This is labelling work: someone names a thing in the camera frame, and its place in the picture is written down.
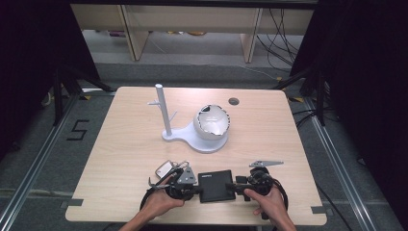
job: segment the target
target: person's arm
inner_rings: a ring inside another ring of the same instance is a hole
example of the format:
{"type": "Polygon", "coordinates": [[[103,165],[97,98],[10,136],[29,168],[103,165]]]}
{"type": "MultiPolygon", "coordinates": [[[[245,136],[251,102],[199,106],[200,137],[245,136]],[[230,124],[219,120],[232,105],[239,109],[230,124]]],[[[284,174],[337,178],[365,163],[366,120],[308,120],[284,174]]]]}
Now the person's arm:
{"type": "Polygon", "coordinates": [[[120,231],[138,231],[148,221],[165,214],[172,208],[183,205],[183,200],[171,198],[165,190],[157,190],[147,198],[143,208],[129,222],[123,225],[120,231]]]}
{"type": "Polygon", "coordinates": [[[265,212],[269,216],[270,223],[275,225],[278,230],[296,230],[286,211],[282,195],[277,188],[272,187],[268,195],[260,195],[250,189],[245,189],[243,192],[253,200],[256,200],[260,206],[254,210],[254,215],[260,215],[262,212],[265,212]]]}

